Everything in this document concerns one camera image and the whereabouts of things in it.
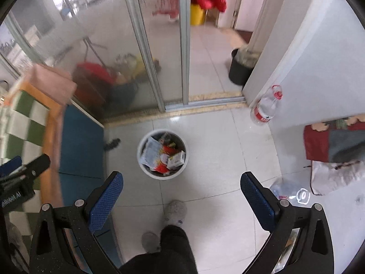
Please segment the white round trash bin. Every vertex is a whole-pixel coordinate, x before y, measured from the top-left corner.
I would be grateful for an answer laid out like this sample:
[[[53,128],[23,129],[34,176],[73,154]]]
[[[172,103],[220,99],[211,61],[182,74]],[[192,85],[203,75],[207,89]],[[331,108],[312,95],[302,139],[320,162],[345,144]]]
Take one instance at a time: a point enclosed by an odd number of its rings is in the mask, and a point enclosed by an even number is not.
[[[142,151],[145,147],[146,141],[149,137],[153,137],[163,145],[163,150],[160,155],[160,161],[155,169],[150,169],[148,166],[143,165],[140,162]],[[184,151],[186,153],[186,159],[182,166],[176,169],[167,169],[167,162],[169,157]],[[178,177],[186,168],[189,160],[188,145],[182,137],[177,133],[168,129],[158,129],[146,134],[139,142],[137,148],[137,162],[141,170],[149,177],[160,181],[166,181]]]

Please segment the black trash bin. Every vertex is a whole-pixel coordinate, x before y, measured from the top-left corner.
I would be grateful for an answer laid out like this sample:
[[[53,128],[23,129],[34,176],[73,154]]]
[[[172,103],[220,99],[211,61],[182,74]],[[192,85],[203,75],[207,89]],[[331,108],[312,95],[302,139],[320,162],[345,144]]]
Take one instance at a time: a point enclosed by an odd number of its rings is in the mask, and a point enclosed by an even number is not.
[[[254,70],[259,52],[253,52],[248,48],[236,48],[231,52],[231,65],[228,77],[236,85],[245,86]]]

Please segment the clear water bottle red label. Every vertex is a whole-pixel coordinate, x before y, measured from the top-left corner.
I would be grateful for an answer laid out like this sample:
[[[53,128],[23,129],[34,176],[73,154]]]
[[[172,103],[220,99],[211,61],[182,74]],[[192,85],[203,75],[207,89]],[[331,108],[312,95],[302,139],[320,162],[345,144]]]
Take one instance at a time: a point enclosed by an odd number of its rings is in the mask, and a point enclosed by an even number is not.
[[[252,121],[258,125],[271,121],[280,109],[282,98],[283,92],[280,85],[269,87],[252,107],[250,112]]]

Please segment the green white checkered mat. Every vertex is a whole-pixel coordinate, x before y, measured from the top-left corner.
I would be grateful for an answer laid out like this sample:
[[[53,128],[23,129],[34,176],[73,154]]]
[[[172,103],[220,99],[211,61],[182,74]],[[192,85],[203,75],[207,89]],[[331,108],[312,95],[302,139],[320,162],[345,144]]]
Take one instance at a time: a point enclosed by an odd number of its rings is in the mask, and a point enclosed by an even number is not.
[[[26,165],[43,153],[50,109],[19,90],[9,105],[1,106],[1,163],[20,156]]]

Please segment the grey slipper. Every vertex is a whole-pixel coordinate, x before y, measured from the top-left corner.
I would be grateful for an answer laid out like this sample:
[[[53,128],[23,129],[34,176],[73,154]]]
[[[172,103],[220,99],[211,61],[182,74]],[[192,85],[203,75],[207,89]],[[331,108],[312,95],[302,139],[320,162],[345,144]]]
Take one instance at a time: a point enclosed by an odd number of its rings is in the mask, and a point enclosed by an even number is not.
[[[164,211],[164,226],[177,226],[181,227],[186,218],[188,209],[186,204],[179,200],[171,201]]]

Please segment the small white green box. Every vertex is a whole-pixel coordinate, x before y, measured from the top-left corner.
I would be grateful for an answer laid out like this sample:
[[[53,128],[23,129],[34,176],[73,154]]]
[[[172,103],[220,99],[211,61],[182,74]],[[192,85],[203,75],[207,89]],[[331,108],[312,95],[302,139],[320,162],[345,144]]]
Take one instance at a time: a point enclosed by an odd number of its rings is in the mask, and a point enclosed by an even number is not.
[[[186,153],[184,151],[180,151],[175,155],[169,157],[167,162],[167,169],[176,169],[182,166],[186,159]]]

